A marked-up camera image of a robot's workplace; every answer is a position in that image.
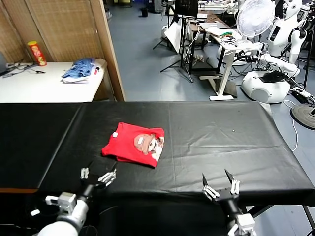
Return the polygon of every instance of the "white board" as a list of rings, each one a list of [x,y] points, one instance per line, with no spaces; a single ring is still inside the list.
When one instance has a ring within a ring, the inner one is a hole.
[[[181,26],[174,22],[166,31],[165,36],[179,53],[181,47]]]

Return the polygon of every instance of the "tripod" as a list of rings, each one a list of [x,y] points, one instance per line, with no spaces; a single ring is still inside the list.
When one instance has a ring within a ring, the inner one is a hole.
[[[304,84],[303,84],[304,89],[306,88],[307,77],[309,75],[311,53],[312,53],[312,49],[313,49],[313,42],[315,40],[314,23],[315,23],[315,21],[313,20],[310,28],[306,30],[306,32],[307,32],[306,40],[308,41],[308,55],[307,55],[306,65],[304,66],[304,69],[305,69],[305,77],[304,77]]]
[[[179,20],[179,17],[175,14],[175,9],[173,8],[172,5],[169,4],[169,1],[167,1],[167,6],[166,6],[166,13],[167,13],[167,28],[170,27],[171,24],[173,24],[174,22],[178,22]],[[172,9],[172,11],[174,12],[174,16],[173,16],[173,19],[172,19],[172,22],[170,23],[169,22],[169,14],[170,14],[170,9]],[[169,41],[167,39],[167,37],[164,37],[157,45],[155,45],[153,47],[153,50],[158,46],[158,45],[162,45],[162,46],[165,46],[165,47],[169,47]]]
[[[184,69],[187,72],[188,77],[189,77],[189,82],[193,83],[194,80],[192,79],[189,71],[187,70],[186,62],[184,61],[185,60],[185,58],[184,58],[184,50],[185,50],[186,22],[187,22],[187,19],[182,17],[182,28],[181,28],[181,47],[182,47],[182,52],[180,51],[181,58],[179,60],[177,60],[175,63],[173,63],[173,64],[169,65],[168,67],[164,68],[163,70],[161,70],[160,73],[165,71],[165,70],[167,70],[168,68],[180,68],[180,67],[183,67],[183,65],[184,65]]]

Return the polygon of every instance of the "black tablecloth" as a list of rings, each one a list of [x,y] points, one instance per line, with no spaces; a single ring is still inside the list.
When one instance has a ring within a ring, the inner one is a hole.
[[[79,107],[0,104],[0,192],[39,188]]]
[[[240,180],[247,205],[315,206],[314,186],[278,132],[272,118],[255,102],[87,103],[61,145],[41,191],[77,191],[80,169],[101,157],[118,122],[162,127],[165,146],[152,169],[118,163],[117,179],[107,189],[109,204],[198,202],[201,175],[215,189],[230,184],[224,169]]]

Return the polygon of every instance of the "cartoon print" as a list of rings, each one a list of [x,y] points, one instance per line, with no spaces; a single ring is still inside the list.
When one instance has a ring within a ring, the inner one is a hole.
[[[155,134],[139,134],[134,138],[134,146],[143,154],[148,153],[158,161],[164,146],[164,137],[155,138]]]

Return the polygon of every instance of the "white table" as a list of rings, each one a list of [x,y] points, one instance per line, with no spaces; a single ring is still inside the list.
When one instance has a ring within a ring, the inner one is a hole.
[[[233,37],[236,40],[240,40],[242,39],[242,36],[237,33],[236,31],[234,31],[233,29],[226,29],[226,31],[228,32],[233,32]],[[225,86],[228,80],[228,76],[230,74],[232,65],[233,65],[233,61],[234,61],[234,56],[236,51],[238,50],[256,50],[254,44],[248,40],[244,40],[244,44],[240,44],[240,45],[235,45],[235,44],[228,44],[225,43],[224,41],[221,40],[220,37],[216,37],[214,35],[212,35],[212,37],[219,43],[222,45],[222,47],[225,50],[226,56],[225,56],[225,60],[226,60],[226,66],[225,66],[225,71],[223,74],[223,78],[221,80],[220,86],[219,86],[219,90],[218,92],[216,92],[216,83],[214,81],[214,79],[219,79],[219,76],[201,76],[200,79],[201,80],[209,80],[210,85],[212,86],[212,88],[214,89],[215,93],[217,94],[216,96],[210,96],[209,99],[211,101],[223,101],[223,100],[233,100],[233,96],[231,95],[223,95],[224,90],[225,90]]]
[[[76,103],[91,102],[104,80],[110,100],[114,100],[107,72],[107,63],[103,59],[95,60],[87,83],[64,84],[62,75],[71,68],[72,62],[48,62],[46,66],[36,66],[33,70],[46,72],[36,74],[26,70],[11,77],[0,77],[0,103]]]

